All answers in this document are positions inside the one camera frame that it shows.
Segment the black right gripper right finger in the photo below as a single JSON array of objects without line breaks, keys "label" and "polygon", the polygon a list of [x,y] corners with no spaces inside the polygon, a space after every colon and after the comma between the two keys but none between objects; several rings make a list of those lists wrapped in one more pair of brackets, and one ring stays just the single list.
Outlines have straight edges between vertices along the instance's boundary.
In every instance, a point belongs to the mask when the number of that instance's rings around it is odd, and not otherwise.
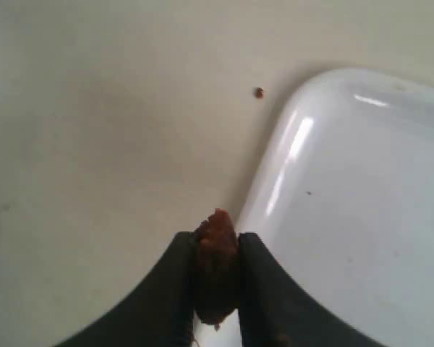
[{"label": "black right gripper right finger", "polygon": [[255,233],[239,235],[243,346],[380,346],[304,291]]}]

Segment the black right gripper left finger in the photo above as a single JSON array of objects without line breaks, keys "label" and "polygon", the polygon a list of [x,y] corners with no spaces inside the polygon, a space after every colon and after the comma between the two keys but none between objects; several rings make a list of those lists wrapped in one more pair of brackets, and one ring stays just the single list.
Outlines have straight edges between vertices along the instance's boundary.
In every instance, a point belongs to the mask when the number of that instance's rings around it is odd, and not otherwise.
[{"label": "black right gripper left finger", "polygon": [[191,346],[195,236],[179,232],[117,305],[59,346]]}]

